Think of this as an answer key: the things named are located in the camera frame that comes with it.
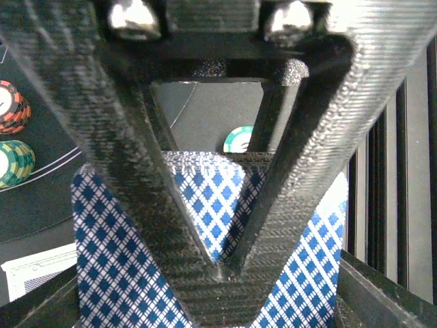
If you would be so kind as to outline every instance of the black 3d-printed bracket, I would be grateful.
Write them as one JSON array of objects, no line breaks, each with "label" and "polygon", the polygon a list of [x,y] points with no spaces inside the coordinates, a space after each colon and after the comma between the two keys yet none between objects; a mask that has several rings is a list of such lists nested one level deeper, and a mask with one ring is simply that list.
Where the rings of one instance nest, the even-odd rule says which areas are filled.
[{"label": "black 3d-printed bracket", "polygon": [[[204,2],[153,1],[163,39],[133,43],[106,30],[106,1],[6,1],[0,38],[122,203],[190,319],[237,326],[255,318],[315,207],[436,32],[437,3],[332,1],[325,33],[289,49],[264,42],[253,23],[275,1],[215,1],[210,18],[228,24],[215,32],[172,12]],[[271,106],[296,65],[306,67],[300,90],[249,224],[229,262],[214,264],[161,155],[175,149],[168,124],[141,86],[262,81],[271,89],[250,149],[265,151],[285,110]]]}]

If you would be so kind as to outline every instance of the textured plastic surface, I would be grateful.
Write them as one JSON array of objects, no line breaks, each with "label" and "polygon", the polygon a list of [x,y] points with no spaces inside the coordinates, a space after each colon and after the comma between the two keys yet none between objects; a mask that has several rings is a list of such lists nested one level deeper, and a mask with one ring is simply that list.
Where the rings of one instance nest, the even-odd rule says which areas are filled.
[{"label": "textured plastic surface", "polygon": [[[28,23],[22,25],[16,17]],[[266,213],[259,209],[258,216],[266,215],[254,222],[264,225],[248,228],[260,230],[256,240],[246,234],[249,249],[237,249],[241,256],[236,258],[245,265],[235,265],[241,275],[231,275],[230,282],[222,282],[227,273],[213,266],[183,209],[150,123],[141,114],[144,102],[138,89],[121,76],[115,86],[96,57],[100,36],[90,3],[7,1],[0,12],[0,38],[134,219],[184,309],[196,323],[220,326],[221,308],[228,309],[225,325],[253,320],[314,208],[375,122],[406,67],[435,33],[436,21],[434,0],[363,0],[332,6],[328,30],[353,44],[352,65],[337,91],[337,85],[323,84],[322,74],[309,84],[306,95],[312,99],[298,99],[279,145],[278,154],[286,159],[277,156],[272,164],[270,175],[278,169],[280,179],[272,181],[270,190],[267,177],[264,193],[274,193],[259,202],[267,207]],[[333,73],[326,68],[330,65],[344,70],[347,63],[335,62],[341,49],[332,44],[329,50],[332,57],[322,53],[326,57],[318,59],[329,61],[325,74]],[[130,61],[120,57],[117,62],[123,72],[132,74]],[[185,69],[192,69],[193,77],[214,77],[222,72],[217,64]],[[318,87],[324,90],[321,100]],[[174,238],[159,238],[163,235]],[[244,303],[237,301],[242,295]],[[202,313],[205,304],[207,314]]]},{"label": "textured plastic surface", "polygon": [[259,0],[167,0],[171,31],[256,31]]}]

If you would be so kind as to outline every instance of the vertical slat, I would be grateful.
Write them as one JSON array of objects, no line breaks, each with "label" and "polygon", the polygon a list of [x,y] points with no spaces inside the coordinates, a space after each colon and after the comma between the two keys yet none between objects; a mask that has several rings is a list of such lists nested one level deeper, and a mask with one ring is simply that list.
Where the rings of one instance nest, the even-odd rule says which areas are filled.
[{"label": "vertical slat", "polygon": [[366,262],[367,259],[367,138],[356,151],[356,227],[355,257]]},{"label": "vertical slat", "polygon": [[[348,181],[349,185],[349,194],[350,194],[350,179],[349,179],[349,163],[343,168],[343,173],[346,176],[346,180]],[[343,244],[341,248],[345,251],[348,251],[348,244],[349,244],[349,196],[348,196],[348,205],[346,210],[346,220],[344,221],[344,231],[343,231]]]},{"label": "vertical slat", "polygon": [[349,253],[355,256],[355,231],[356,231],[356,152],[350,158],[348,164],[348,211],[347,220],[347,241],[346,249]]},{"label": "vertical slat", "polygon": [[348,252],[366,262],[367,248],[367,138],[349,161]]},{"label": "vertical slat", "polygon": [[281,140],[285,125],[292,113],[287,101],[296,97],[297,88],[262,83],[264,95],[253,127],[249,152],[274,152]]},{"label": "vertical slat", "polygon": [[396,98],[386,107],[385,128],[385,219],[386,219],[386,276],[397,282],[397,152],[396,152]]},{"label": "vertical slat", "polygon": [[386,114],[382,113],[369,132],[368,147],[368,232],[367,263],[375,270],[385,273],[385,127]]},{"label": "vertical slat", "polygon": [[432,302],[431,203],[429,188],[429,133],[427,100],[427,60],[422,54],[407,74],[403,91],[404,108],[398,122],[402,140],[398,150],[402,252],[400,283]]},{"label": "vertical slat", "polygon": [[396,93],[397,139],[397,282],[408,288],[408,199],[406,145],[406,83]]},{"label": "vertical slat", "polygon": [[431,176],[431,229],[434,304],[437,304],[437,37],[427,49],[429,168]]}]

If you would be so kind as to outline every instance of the chip stack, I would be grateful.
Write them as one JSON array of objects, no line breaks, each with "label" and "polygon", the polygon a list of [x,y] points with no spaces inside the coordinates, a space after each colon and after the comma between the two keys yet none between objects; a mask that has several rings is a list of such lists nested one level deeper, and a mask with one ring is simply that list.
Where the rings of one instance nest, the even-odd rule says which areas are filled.
[{"label": "chip stack", "polygon": [[24,142],[0,142],[0,188],[25,181],[35,167],[35,153]]},{"label": "chip stack", "polygon": [[27,100],[7,81],[0,81],[0,135],[24,130],[31,117]]}]

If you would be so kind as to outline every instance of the black plastic frame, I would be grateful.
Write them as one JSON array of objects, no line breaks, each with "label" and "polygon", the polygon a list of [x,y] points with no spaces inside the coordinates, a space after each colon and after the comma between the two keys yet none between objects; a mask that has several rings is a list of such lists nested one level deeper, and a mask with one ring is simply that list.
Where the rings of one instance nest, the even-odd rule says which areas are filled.
[{"label": "black plastic frame", "polygon": [[[333,3],[326,35],[287,49],[256,33],[102,41],[86,0],[3,4],[0,38],[122,203],[198,325],[253,320],[318,202],[437,30],[434,0],[357,1],[349,12],[344,5]],[[305,88],[242,240],[228,263],[215,266],[161,156],[152,126],[159,120],[138,119],[152,105],[139,84],[256,78],[287,86],[292,57],[309,69]]]},{"label": "black plastic frame", "polygon": [[[338,295],[364,327],[435,327],[437,323],[437,307],[345,251],[340,259]],[[350,324],[346,327],[362,327],[359,322]]]},{"label": "black plastic frame", "polygon": [[76,266],[25,296],[0,307],[1,327],[65,327],[79,320]]}]

